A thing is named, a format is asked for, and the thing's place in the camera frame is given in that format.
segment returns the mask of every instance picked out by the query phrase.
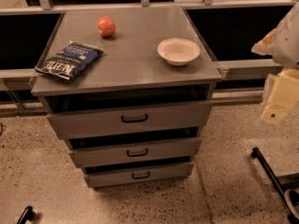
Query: bag of chips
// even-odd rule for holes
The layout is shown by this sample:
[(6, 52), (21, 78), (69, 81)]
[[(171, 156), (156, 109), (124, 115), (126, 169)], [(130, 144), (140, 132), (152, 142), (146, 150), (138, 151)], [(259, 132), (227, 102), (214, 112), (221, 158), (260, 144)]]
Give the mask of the bag of chips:
[(41, 67), (36, 67), (36, 71), (64, 80), (72, 80), (103, 53), (103, 49), (73, 41), (56, 55), (47, 59)]

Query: concrete floor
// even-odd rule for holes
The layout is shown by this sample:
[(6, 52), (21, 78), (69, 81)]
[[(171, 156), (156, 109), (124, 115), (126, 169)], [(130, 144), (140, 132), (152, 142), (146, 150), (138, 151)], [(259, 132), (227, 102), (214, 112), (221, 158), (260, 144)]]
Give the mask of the concrete floor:
[(276, 128), (257, 123), (260, 105), (215, 106), (188, 178), (98, 190), (87, 188), (45, 116), (17, 118), (3, 105), (0, 112), (0, 223), (16, 222), (27, 205), (35, 224), (288, 223), (250, 153), (258, 147), (277, 175), (299, 172), (299, 106)]

